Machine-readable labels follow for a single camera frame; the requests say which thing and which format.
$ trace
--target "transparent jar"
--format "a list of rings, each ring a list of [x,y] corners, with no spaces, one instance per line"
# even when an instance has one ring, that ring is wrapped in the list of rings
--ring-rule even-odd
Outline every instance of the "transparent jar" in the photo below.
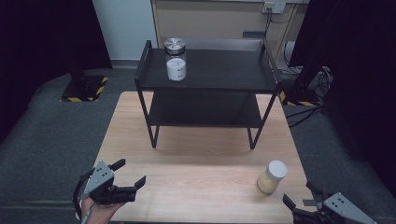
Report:
[[[262,173],[257,180],[257,185],[262,192],[272,194],[287,173],[288,167],[285,163],[282,161],[271,161],[265,169],[265,172]]]
[[[169,38],[165,41],[166,71],[168,78],[181,81],[187,73],[186,42],[180,38]]]

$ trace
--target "bottle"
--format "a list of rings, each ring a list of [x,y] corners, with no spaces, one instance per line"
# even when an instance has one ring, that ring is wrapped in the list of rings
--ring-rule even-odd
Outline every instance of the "bottle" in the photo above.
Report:
[[[168,78],[181,81],[186,77],[186,42],[180,38],[169,38],[165,41],[166,71]]]
[[[288,173],[288,167],[282,161],[271,161],[265,172],[257,180],[259,189],[266,193],[272,194],[276,190],[279,181]]]

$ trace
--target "wall socket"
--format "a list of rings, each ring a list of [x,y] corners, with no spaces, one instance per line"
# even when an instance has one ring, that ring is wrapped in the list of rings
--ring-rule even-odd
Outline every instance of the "wall socket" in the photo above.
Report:
[[[271,8],[272,13],[282,14],[285,10],[286,2],[264,2],[262,7],[262,13],[267,14],[269,8]]]

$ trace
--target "table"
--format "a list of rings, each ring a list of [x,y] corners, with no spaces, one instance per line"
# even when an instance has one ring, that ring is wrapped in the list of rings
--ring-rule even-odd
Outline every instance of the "table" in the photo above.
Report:
[[[149,105],[152,92],[144,94]],[[257,99],[262,108],[270,96]],[[119,187],[132,186],[144,175],[147,182],[136,201],[125,204],[112,220],[292,223],[283,194],[304,210],[312,210],[303,206],[303,199],[312,195],[304,186],[304,170],[277,98],[264,129],[251,150],[244,129],[163,127],[153,148],[137,92],[124,92],[96,163],[126,159],[126,165],[115,172],[114,184]],[[289,173],[268,196],[257,187],[257,178],[272,160],[285,162]]]
[[[280,87],[275,61],[264,43],[261,51],[189,49],[187,75],[168,78],[165,52],[148,40],[134,75],[152,147],[160,126],[247,128],[253,149]],[[147,109],[143,91],[154,91]],[[271,94],[263,116],[256,93]],[[258,129],[253,137],[251,129]]]

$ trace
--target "wooden table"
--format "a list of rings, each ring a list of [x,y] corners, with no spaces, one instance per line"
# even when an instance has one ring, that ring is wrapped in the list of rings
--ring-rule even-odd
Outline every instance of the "wooden table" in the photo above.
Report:
[[[151,97],[145,92],[148,106]],[[258,95],[259,106],[265,108],[269,98]],[[312,195],[278,100],[254,150],[247,137],[244,128],[162,127],[152,148],[138,95],[124,92],[96,163],[124,158],[126,165],[115,172],[114,184],[132,186],[143,175],[147,182],[136,201],[124,205],[112,220],[292,223],[283,194],[302,209],[309,209],[303,199]],[[274,194],[266,195],[257,187],[257,178],[272,160],[285,162],[289,173]]]

